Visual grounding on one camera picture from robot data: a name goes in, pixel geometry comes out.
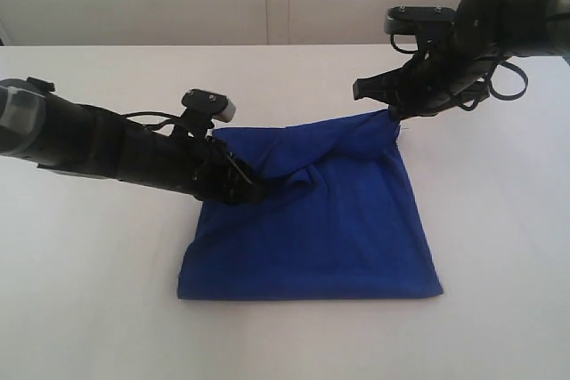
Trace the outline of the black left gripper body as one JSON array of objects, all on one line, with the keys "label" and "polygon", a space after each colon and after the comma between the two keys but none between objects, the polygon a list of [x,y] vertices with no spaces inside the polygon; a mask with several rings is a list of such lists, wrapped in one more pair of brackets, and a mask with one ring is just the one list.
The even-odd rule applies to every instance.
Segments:
[{"label": "black left gripper body", "polygon": [[183,183],[177,185],[177,192],[191,195],[200,201],[215,201],[226,204],[226,198],[233,187],[223,176],[223,150],[227,145],[212,136],[205,138],[178,136],[186,155]]}]

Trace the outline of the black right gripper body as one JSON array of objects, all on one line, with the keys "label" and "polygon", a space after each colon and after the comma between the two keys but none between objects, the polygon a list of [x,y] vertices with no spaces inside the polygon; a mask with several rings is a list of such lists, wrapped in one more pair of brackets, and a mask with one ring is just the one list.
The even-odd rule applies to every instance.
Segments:
[{"label": "black right gripper body", "polygon": [[430,117],[456,107],[459,93],[490,69],[490,57],[464,53],[448,36],[414,55],[398,73],[395,115]]}]

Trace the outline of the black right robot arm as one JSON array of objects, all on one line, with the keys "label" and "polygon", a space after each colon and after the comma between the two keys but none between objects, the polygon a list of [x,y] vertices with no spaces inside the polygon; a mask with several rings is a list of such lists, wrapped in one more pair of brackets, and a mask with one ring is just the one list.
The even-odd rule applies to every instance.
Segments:
[{"label": "black right robot arm", "polygon": [[461,0],[457,9],[400,6],[387,10],[384,31],[414,36],[417,48],[399,69],[359,78],[356,100],[388,105],[397,120],[432,117],[445,110],[471,111],[498,93],[491,82],[504,67],[524,71],[512,57],[569,54],[569,0]]}]

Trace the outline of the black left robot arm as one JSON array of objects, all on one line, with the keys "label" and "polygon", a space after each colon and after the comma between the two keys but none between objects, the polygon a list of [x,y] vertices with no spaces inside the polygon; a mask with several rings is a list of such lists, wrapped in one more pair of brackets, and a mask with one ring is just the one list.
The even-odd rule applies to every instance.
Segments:
[{"label": "black left robot arm", "polygon": [[210,134],[228,123],[235,107],[222,94],[191,89],[176,116],[118,114],[55,94],[51,82],[28,77],[1,82],[1,154],[57,174],[112,179],[213,200],[259,203],[265,180],[227,144]]}]

